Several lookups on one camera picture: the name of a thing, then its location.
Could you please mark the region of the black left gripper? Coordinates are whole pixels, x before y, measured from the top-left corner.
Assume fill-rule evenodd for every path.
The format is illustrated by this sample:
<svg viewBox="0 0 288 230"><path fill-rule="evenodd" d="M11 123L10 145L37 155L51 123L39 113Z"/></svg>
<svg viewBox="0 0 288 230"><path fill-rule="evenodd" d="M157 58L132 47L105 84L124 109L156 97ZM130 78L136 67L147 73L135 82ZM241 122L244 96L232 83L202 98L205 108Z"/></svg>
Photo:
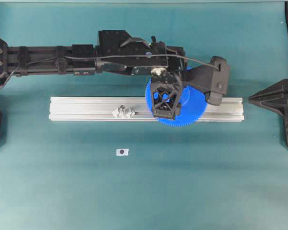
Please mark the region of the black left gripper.
<svg viewBox="0 0 288 230"><path fill-rule="evenodd" d="M152 74L149 89L154 117L174 120L180 115L182 80L176 72Z"/></svg>

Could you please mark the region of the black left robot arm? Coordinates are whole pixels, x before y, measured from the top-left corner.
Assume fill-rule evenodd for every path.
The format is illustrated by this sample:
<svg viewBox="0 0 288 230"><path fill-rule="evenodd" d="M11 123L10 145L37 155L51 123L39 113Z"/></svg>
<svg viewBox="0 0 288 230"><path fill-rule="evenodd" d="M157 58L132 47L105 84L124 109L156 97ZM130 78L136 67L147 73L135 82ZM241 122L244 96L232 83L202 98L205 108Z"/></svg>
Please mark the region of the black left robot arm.
<svg viewBox="0 0 288 230"><path fill-rule="evenodd" d="M157 118L175 119L182 113L180 102L187 72L183 49L152 39L150 43L124 30L98 32L97 45L0 46L1 84L13 75L38 74L150 75L150 110Z"/></svg>

